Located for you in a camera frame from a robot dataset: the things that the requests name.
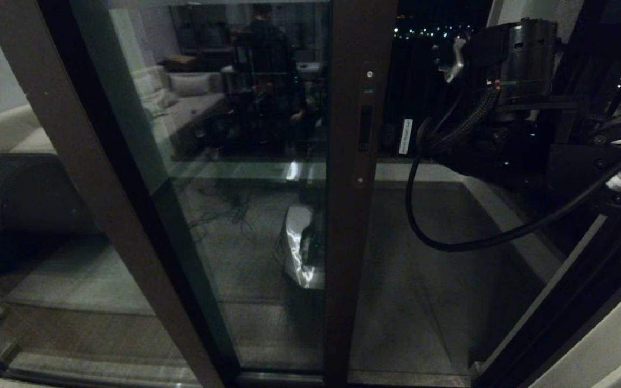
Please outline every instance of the label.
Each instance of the label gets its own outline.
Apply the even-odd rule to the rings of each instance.
[[[413,126],[412,119],[404,119],[404,126],[402,127],[402,140],[399,142],[399,153],[406,155],[409,152],[409,142],[411,141],[411,127]]]

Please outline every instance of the robotic arm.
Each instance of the robotic arm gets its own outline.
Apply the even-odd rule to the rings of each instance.
[[[451,52],[442,51],[440,69],[458,97],[444,115],[419,126],[419,156],[406,187],[409,224],[425,244],[469,251],[507,243],[585,202],[601,213],[621,214],[621,116],[590,115],[581,101],[550,95],[556,30],[554,22],[523,19],[474,36],[463,32]],[[413,181],[424,158],[513,191],[545,191],[564,205],[491,238],[434,241],[412,211]]]

